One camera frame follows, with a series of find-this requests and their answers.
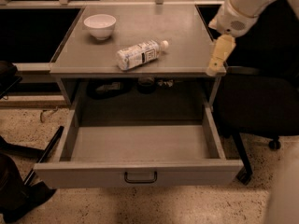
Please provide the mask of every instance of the black bag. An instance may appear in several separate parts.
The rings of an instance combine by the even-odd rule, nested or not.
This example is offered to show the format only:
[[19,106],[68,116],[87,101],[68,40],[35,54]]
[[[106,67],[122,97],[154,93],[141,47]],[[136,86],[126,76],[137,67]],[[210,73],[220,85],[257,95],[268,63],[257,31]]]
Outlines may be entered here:
[[13,63],[0,61],[0,84],[8,83],[17,73],[17,66]]

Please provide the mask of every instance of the gray tabletop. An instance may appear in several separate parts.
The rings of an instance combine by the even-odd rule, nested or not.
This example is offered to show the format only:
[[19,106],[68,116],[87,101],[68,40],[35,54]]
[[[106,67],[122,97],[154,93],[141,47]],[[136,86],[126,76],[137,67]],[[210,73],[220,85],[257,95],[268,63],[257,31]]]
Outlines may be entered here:
[[[89,35],[83,25],[97,13],[117,19],[113,35],[105,41]],[[169,49],[155,61],[120,70],[116,52],[147,40],[167,40]],[[85,7],[50,72],[57,77],[205,77],[212,44],[195,5]]]

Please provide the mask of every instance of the bottle cap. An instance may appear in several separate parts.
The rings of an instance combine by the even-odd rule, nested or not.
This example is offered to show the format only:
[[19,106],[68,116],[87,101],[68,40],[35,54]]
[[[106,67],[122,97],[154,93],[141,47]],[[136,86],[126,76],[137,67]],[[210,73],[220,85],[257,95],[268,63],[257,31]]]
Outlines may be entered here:
[[161,47],[161,51],[165,51],[165,50],[167,50],[168,47],[169,47],[169,43],[168,43],[168,41],[162,41],[162,42],[160,43],[160,47]]

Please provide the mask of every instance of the drawer handle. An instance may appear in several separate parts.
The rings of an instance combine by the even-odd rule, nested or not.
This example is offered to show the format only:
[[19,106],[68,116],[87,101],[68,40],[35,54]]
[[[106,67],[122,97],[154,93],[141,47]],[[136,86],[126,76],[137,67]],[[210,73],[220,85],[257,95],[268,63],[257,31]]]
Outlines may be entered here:
[[126,183],[129,183],[129,184],[148,184],[148,183],[154,183],[154,182],[157,181],[157,179],[158,179],[157,172],[154,172],[153,178],[150,179],[150,180],[133,180],[133,179],[129,179],[128,178],[128,173],[127,172],[124,173],[124,181]]

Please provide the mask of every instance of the floor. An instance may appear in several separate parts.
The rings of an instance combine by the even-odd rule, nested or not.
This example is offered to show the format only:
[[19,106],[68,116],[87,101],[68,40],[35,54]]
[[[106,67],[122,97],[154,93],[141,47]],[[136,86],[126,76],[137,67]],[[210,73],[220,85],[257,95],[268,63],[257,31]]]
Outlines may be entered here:
[[[43,113],[42,109],[1,109],[0,135],[11,144],[43,148],[60,125],[67,108]],[[251,182],[235,180],[224,187],[58,189],[55,195],[18,223],[263,223],[269,191],[279,164],[292,152],[299,137],[281,138],[282,149],[271,151],[267,139],[243,135],[253,168]],[[234,156],[232,141],[221,139],[227,157]],[[12,156],[26,177],[34,160]]]

